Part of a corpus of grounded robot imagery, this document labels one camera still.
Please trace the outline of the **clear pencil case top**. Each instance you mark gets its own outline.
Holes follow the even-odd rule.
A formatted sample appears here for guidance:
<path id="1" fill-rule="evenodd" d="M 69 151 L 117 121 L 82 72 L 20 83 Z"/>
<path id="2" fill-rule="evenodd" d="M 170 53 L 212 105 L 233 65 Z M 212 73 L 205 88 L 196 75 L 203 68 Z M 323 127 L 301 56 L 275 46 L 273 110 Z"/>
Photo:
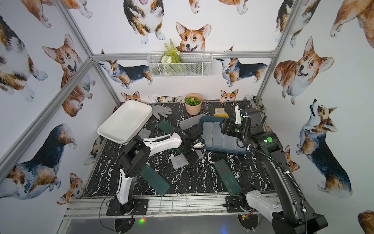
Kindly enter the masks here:
<path id="1" fill-rule="evenodd" d="M 202 118 L 204 116 L 205 116 L 205 114 L 199 114 L 199 115 L 196 115 L 194 117 L 183 120 L 183 121 L 179 122 L 179 127 L 182 130 L 187 130 L 187 129 L 191 128 L 192 126 L 198 124 L 199 121 L 200 121 L 200 118 Z"/>

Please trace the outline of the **teal storage box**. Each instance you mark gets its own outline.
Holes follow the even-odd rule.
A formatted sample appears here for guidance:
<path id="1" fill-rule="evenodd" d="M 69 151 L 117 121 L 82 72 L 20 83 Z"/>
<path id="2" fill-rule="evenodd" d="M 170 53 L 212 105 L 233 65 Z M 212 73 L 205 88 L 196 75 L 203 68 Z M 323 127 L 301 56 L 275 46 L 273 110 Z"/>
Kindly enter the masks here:
<path id="1" fill-rule="evenodd" d="M 223 120 L 228 119 L 228 118 L 221 118 L 221 117 L 215 117 L 215 116 L 204 116 L 200 118 L 199 124 L 203 125 L 203 123 L 206 122 L 222 122 Z M 233 151 L 233 150 L 225 150 L 225 149 L 217 149 L 213 147 L 206 147 L 207 150 L 210 151 L 217 151 L 217 152 L 225 152 L 225 153 L 230 153 L 230 154 L 246 154 L 248 153 L 248 150 L 246 148 L 243 148 L 241 151 Z"/>

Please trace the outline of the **clear case with red pen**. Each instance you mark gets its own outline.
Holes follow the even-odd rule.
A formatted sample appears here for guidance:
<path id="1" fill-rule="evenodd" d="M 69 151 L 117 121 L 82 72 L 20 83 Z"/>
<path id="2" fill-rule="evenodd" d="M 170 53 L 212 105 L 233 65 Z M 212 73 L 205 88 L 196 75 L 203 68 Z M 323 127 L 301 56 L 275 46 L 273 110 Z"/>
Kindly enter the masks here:
<path id="1" fill-rule="evenodd" d="M 198 156 L 197 160 L 200 160 L 200 159 L 203 158 L 202 151 L 198 150 L 198 151 L 196 151 L 196 153 L 197 153 L 197 156 Z M 172 157 L 172 158 L 170 158 L 170 160 L 171 160 L 171 163 L 172 163 L 172 166 L 173 166 L 174 170 L 182 168 L 182 167 L 190 164 L 183 154 Z"/>

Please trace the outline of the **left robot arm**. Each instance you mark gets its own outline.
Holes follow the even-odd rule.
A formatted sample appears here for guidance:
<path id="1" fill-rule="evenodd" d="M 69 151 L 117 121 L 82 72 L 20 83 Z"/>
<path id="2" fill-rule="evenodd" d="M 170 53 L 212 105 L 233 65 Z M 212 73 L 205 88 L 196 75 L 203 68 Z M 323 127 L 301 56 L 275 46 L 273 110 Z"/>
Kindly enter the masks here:
<path id="1" fill-rule="evenodd" d="M 199 154 L 204 147 L 201 124 L 195 124 L 186 130 L 177 128 L 170 134 L 155 138 L 133 137 L 120 151 L 119 187 L 116 200 L 121 205 L 131 201 L 132 181 L 146 168 L 149 157 L 166 150 L 176 150 L 185 157 L 178 161 L 180 165 L 184 165 L 185 161 L 192 164 L 199 160 Z"/>

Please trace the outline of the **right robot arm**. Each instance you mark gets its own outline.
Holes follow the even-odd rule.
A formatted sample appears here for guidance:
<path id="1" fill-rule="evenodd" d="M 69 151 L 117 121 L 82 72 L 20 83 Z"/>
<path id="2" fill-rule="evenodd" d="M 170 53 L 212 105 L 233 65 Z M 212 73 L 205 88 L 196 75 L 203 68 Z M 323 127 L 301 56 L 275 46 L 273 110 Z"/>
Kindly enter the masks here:
<path id="1" fill-rule="evenodd" d="M 313 234 L 328 226 L 325 216 L 318 214 L 308 203 L 287 164 L 285 151 L 273 132 L 266 132 L 262 125 L 249 126 L 226 119 L 220 123 L 221 132 L 238 137 L 246 150 L 259 155 L 260 161 L 274 184 L 280 208 L 258 191 L 244 194 L 246 204 L 259 211 L 272 223 L 277 234 Z"/>

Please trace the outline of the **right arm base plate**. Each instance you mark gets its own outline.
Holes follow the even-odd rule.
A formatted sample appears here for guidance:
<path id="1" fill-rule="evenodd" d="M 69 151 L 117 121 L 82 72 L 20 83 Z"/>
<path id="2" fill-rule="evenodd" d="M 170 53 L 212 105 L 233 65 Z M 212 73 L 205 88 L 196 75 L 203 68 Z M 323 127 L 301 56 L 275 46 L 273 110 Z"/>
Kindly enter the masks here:
<path id="1" fill-rule="evenodd" d="M 268 209 L 268 205 L 263 200 L 263 197 L 254 194 L 247 194 L 245 196 L 236 195 L 225 198 L 225 203 L 222 205 L 227 212 L 260 212 L 264 213 Z"/>

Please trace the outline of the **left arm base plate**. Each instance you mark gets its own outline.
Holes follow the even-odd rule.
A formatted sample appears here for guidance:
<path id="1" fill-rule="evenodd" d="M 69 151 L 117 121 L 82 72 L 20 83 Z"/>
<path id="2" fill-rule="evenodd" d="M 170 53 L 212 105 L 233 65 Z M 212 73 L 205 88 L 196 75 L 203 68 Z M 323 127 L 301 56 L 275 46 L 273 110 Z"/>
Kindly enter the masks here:
<path id="1" fill-rule="evenodd" d="M 145 215 L 148 210 L 148 203 L 148 199 L 133 199 L 126 204 L 121 204 L 118 199 L 112 199 L 110 200 L 106 215 Z"/>

